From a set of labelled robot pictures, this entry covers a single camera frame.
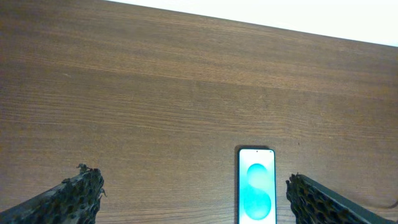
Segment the blue Galaxy smartphone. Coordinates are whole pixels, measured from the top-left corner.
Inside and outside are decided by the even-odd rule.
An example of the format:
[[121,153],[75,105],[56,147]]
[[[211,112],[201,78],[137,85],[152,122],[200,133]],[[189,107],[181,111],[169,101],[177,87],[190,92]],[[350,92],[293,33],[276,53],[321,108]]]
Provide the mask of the blue Galaxy smartphone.
[[267,146],[238,149],[237,223],[277,223],[275,152]]

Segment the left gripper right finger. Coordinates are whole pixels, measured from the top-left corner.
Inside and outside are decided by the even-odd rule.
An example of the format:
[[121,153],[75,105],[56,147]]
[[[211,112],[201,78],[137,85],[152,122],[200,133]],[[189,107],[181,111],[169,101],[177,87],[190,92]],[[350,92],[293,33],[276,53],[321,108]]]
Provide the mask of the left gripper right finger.
[[395,224],[303,174],[292,174],[286,197],[298,224]]

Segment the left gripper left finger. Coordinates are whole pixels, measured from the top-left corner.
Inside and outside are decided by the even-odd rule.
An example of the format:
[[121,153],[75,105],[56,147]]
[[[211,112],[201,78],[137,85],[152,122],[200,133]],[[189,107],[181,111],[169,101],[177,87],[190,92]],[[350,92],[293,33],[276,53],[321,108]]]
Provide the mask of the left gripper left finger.
[[78,175],[1,212],[1,223],[95,223],[106,195],[104,179],[98,168],[77,168]]

